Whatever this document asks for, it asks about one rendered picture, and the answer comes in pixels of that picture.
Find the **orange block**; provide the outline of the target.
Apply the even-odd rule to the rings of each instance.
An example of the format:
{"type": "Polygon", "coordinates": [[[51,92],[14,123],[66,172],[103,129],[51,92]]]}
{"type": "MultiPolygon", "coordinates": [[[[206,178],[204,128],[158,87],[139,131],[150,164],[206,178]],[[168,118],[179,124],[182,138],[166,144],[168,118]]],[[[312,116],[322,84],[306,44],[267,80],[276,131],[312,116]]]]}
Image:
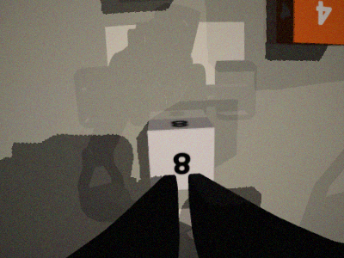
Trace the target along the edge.
{"type": "Polygon", "coordinates": [[[276,0],[276,43],[344,46],[344,0],[276,0]]]}

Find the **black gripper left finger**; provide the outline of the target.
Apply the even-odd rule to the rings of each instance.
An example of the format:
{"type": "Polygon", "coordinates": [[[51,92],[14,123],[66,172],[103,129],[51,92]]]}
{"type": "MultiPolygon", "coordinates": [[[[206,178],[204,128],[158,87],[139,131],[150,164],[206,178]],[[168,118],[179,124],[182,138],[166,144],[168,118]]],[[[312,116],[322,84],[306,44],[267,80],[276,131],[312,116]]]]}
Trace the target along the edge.
{"type": "Polygon", "coordinates": [[[65,258],[178,258],[178,187],[164,175],[102,233],[65,258]]]}

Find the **white block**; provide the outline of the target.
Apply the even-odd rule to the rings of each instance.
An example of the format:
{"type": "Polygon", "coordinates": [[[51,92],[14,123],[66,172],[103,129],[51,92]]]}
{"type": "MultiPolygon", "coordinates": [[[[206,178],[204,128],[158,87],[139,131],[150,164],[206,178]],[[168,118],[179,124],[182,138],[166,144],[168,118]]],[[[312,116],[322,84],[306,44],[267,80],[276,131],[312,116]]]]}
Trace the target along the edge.
{"type": "Polygon", "coordinates": [[[188,190],[188,175],[214,181],[214,128],[207,118],[149,120],[151,187],[175,175],[178,190],[188,190]]]}

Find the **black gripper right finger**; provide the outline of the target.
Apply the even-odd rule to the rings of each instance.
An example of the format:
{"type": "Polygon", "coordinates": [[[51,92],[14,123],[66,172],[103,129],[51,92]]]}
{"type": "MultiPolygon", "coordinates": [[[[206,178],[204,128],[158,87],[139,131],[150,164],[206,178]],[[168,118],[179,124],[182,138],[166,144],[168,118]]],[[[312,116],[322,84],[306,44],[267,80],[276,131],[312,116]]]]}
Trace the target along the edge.
{"type": "Polygon", "coordinates": [[[334,242],[285,221],[202,174],[188,175],[199,258],[344,258],[334,242]]]}

